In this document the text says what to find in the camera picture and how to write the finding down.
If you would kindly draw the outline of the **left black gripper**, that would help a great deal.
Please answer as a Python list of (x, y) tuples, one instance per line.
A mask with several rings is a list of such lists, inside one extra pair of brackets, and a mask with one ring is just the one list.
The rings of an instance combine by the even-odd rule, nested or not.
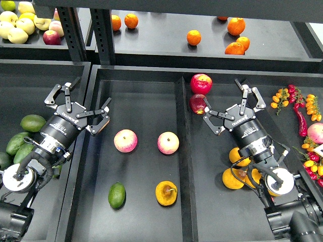
[[(86, 129), (95, 136), (110, 121), (108, 105), (112, 100), (111, 97), (100, 109), (91, 111), (86, 111), (86, 108), (77, 102), (72, 103), (71, 91), (80, 81), (81, 78), (76, 77), (72, 83), (56, 84), (44, 100), (47, 107), (56, 110), (40, 130), (40, 134), (43, 136), (40, 147), (51, 154), (54, 154), (58, 149), (67, 150), (82, 130)], [(56, 98), (61, 93), (65, 95), (65, 104), (58, 106)], [(98, 118), (99, 123), (88, 124), (89, 118)]]

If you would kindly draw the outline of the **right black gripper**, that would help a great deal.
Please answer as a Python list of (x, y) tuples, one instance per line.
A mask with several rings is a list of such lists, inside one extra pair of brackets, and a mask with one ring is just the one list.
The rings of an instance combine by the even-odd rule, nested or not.
[[(203, 120), (217, 136), (227, 129), (232, 134), (241, 157), (250, 157), (253, 161), (274, 161), (273, 151), (270, 149), (273, 141), (255, 116), (255, 112), (265, 109), (265, 101), (257, 87), (250, 88), (247, 84), (241, 85), (238, 79), (235, 79), (235, 83), (242, 91), (241, 104), (235, 104), (223, 113), (214, 111), (208, 100), (204, 98), (206, 107)], [(253, 94), (257, 100), (253, 109), (246, 108), (249, 94)], [(211, 117), (224, 120), (224, 124), (215, 126), (210, 120)]]

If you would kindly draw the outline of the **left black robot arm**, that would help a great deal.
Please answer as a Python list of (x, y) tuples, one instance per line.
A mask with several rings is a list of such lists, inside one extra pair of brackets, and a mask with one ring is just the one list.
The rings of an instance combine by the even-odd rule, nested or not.
[(110, 121), (111, 98), (97, 110), (87, 110), (71, 100), (70, 92), (78, 82), (53, 87), (44, 103), (54, 114), (40, 129), (41, 140), (24, 137), (32, 151), (1, 172), (1, 187), (7, 189), (1, 196), (1, 241), (21, 241), (33, 218), (33, 200), (58, 171), (58, 165), (70, 160), (72, 143), (83, 130), (96, 135)]

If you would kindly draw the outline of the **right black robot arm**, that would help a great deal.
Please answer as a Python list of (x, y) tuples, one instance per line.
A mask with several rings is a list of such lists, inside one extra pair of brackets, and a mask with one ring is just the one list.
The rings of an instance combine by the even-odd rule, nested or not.
[(239, 103), (220, 112), (204, 98), (204, 121), (215, 135), (228, 131), (239, 158), (222, 174), (223, 184), (232, 190), (249, 188), (261, 200), (275, 239), (322, 241), (322, 199), (304, 170), (289, 171), (283, 164), (289, 147), (275, 141), (258, 120), (266, 108), (255, 87), (236, 83), (241, 90)]

